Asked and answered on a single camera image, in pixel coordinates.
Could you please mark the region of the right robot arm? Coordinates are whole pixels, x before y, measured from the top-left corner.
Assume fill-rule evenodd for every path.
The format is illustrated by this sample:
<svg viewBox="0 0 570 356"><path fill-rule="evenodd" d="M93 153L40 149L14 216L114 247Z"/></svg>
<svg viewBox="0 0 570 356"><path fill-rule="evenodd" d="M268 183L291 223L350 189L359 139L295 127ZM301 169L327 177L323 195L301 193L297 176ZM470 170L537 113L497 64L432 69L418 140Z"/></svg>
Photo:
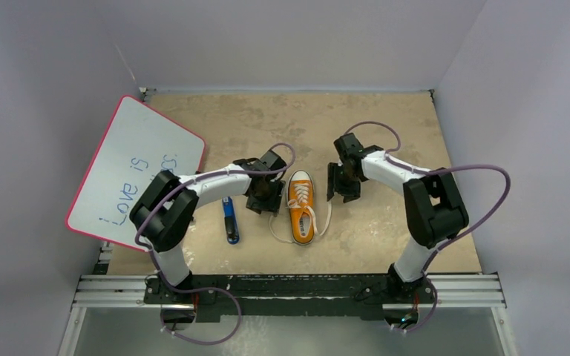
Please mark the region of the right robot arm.
<svg viewBox="0 0 570 356"><path fill-rule="evenodd" d="M469 223L468 212L452 173L429 171L401 160L390 162L377 146L364 147L354 133L334 141L339 161L327 166L327 199L345 203L361 196L361 184L374 180L404 198L410 238L400 258L390 265L387 292L398 302L413 296L425 279L425 269L437 248L457 237Z"/></svg>

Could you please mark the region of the white shoelace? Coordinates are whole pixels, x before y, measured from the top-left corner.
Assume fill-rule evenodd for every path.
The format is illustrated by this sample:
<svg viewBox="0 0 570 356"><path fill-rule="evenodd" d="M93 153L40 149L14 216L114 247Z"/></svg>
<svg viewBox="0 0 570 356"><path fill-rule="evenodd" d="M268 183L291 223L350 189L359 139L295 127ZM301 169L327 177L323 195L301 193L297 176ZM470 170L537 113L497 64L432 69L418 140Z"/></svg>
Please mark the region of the white shoelace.
<svg viewBox="0 0 570 356"><path fill-rule="evenodd" d="M313 208L314 188L311 179L294 179L288 183L287 193L293 193L293 198L287 198L286 207L290 212L298 213L295 220L298 230L292 230L292 238L285 240L280 238L273 228L274 217L268 220L269 231L272 236L280 243L296 243L298 245L308 245L315 237L322 237L330 226L332 217L332 204L327 203L327 217L324 227L318 227L318 219L315 209Z"/></svg>

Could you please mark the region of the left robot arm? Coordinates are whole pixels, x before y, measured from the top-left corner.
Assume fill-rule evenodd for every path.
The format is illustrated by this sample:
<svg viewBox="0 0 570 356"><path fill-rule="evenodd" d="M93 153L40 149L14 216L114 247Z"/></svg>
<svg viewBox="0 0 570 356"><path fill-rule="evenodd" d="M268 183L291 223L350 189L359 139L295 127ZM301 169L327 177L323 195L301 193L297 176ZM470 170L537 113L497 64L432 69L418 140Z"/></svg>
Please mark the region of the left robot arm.
<svg viewBox="0 0 570 356"><path fill-rule="evenodd" d="M283 182L278 176L290 167L274 151L260 159L238 159L215 171L176 176L156 175L134 204L129 220L137 230L134 242L144 248L163 282L163 294L183 303L199 292L191 279L181 247L195 211L225 197L245 196L250 210L276 213Z"/></svg>

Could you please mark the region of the orange canvas sneaker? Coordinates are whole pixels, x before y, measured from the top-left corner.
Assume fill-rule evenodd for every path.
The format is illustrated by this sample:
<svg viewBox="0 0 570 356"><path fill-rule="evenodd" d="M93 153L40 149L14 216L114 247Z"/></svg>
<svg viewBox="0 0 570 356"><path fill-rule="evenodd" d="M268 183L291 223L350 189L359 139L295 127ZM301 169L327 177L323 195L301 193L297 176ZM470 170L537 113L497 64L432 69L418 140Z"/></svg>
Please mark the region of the orange canvas sneaker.
<svg viewBox="0 0 570 356"><path fill-rule="evenodd" d="M293 242L311 243L315 236L314 185L306 171L296 171L289 178L286 199Z"/></svg>

